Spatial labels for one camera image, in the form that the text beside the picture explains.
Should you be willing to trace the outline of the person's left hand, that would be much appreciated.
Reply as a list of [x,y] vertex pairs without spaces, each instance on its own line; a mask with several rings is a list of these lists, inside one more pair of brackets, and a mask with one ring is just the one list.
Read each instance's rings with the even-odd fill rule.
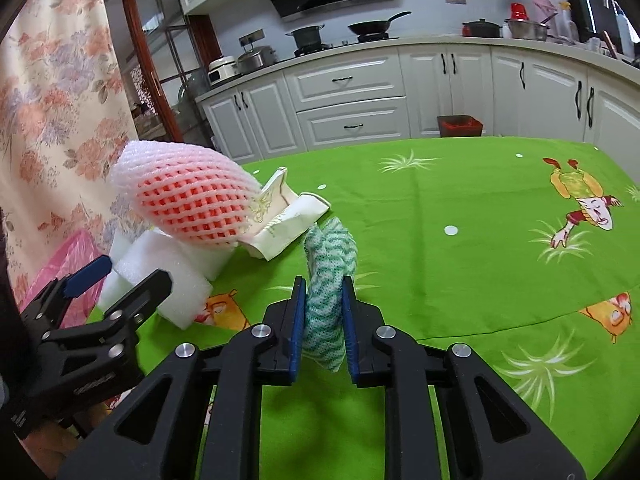
[[[73,420],[82,429],[93,430],[109,414],[111,410],[101,403],[75,414]],[[54,479],[58,475],[62,463],[78,444],[75,435],[57,422],[44,422],[21,440],[21,446],[48,479]]]

